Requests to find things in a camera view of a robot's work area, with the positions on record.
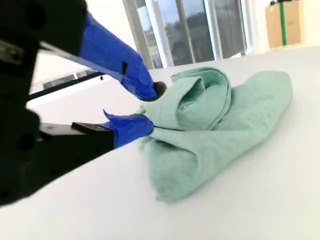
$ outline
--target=cardboard box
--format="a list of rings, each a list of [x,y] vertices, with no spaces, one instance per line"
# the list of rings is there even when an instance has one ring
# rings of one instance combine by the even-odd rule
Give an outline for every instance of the cardboard box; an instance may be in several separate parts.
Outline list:
[[[270,48],[305,41],[302,0],[285,1],[271,5],[265,9],[265,15]]]

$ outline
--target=green towel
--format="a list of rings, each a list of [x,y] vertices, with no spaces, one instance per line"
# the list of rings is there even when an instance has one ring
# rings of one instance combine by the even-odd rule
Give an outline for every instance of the green towel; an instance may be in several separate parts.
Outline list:
[[[139,110],[155,125],[140,147],[149,161],[152,188],[164,202],[192,194],[265,141],[293,96],[285,72],[259,72],[235,88],[224,73],[209,67],[172,80],[159,100]]]

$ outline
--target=green tape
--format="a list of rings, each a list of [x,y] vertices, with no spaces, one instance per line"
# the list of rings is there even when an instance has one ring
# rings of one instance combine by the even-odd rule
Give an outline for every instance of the green tape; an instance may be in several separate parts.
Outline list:
[[[287,35],[286,35],[286,22],[285,22],[285,8],[284,2],[280,2],[280,17],[281,17],[281,31],[282,31],[282,45],[287,45]]]

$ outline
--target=white tabletop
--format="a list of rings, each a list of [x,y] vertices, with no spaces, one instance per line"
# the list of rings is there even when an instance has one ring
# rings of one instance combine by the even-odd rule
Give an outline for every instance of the white tabletop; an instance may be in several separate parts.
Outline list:
[[[169,82],[176,72],[213,66],[233,85],[257,71],[286,71],[294,99],[265,144],[188,199],[155,200],[134,142],[0,209],[0,239],[320,239],[319,56],[320,47],[312,47],[153,71],[155,81]],[[45,121],[95,122],[103,120],[102,108],[126,113],[138,105],[107,81],[35,110]]]

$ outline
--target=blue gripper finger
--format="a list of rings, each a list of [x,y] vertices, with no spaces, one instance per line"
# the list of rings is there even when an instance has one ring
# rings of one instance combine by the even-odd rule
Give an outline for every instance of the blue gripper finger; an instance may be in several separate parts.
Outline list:
[[[100,25],[88,13],[79,57],[68,59],[108,74],[138,99],[153,101],[164,92],[155,89],[141,56]]]
[[[100,126],[113,131],[115,149],[145,137],[154,130],[152,121],[142,114],[115,116],[104,111],[104,115],[109,122],[100,124]]]

